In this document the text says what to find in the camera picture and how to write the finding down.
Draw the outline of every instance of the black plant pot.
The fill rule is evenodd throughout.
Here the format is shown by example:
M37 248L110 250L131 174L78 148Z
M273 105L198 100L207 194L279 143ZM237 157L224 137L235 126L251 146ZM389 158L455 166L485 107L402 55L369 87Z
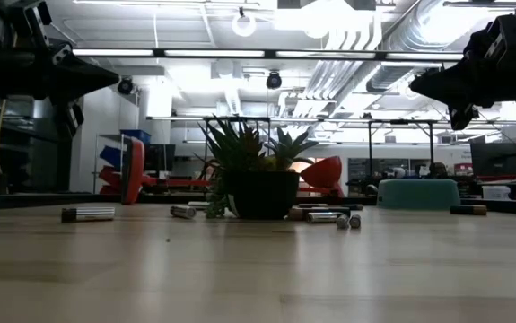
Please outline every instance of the black plant pot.
M282 220L295 204L300 174L252 171L223 174L230 208L241 219Z

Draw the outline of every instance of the security camera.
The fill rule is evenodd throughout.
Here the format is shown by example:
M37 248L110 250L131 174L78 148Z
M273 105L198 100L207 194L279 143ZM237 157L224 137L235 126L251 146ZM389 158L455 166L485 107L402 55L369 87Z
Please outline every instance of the security camera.
M132 83L132 76L123 76L122 81L118 84L118 92L124 95L132 94L134 90L134 83Z
M266 86L270 90L279 89L282 86L282 77L279 75L277 71L269 72L269 76L267 77Z

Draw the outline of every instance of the table surface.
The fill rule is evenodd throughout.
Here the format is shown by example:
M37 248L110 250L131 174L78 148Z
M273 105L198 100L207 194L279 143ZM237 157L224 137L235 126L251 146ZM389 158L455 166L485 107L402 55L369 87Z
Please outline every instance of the table surface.
M1 323L516 323L516 215L367 207L339 231L110 206L0 210Z

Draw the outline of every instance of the blue object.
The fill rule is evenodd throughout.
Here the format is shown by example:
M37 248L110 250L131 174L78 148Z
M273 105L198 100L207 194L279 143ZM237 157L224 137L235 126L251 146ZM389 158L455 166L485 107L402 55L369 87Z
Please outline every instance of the blue object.
M452 179L387 179L380 182L377 206L396 210L443 210L460 204Z
M145 132L144 130L136 130L136 129L121 129L120 134L127 135L138 139L144 144L150 144L150 138L152 137L150 134Z
M100 153L100 158L112 165L116 170L120 170L120 150L118 148L105 146Z

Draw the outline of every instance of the potted plant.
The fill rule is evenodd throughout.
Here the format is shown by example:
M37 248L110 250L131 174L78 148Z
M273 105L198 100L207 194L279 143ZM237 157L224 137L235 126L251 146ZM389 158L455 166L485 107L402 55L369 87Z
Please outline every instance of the potted plant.
M295 140L277 129L278 140L261 143L257 129L240 122L236 131L230 121L202 127L214 158L208 217L222 216L225 207L245 219L282 219L294 205L300 174L289 171L294 162L312 163L297 157L317 142L307 141L308 133ZM273 151L267 156L265 148Z

